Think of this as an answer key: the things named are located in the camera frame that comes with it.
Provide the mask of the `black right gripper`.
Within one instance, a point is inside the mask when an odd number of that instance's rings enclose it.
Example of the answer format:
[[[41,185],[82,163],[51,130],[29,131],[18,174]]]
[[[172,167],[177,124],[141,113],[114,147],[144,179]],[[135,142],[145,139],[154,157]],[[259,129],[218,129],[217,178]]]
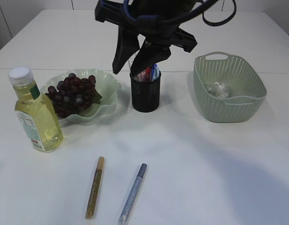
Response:
[[[197,45],[195,37],[178,25],[161,25],[163,0],[135,0],[124,10],[124,4],[100,0],[95,7],[95,20],[110,22],[118,26],[118,40],[112,62],[114,74],[118,74],[125,63],[136,53],[130,75],[137,76],[151,65],[168,59],[170,46],[175,45],[190,53]],[[146,39],[140,47],[138,35]]]

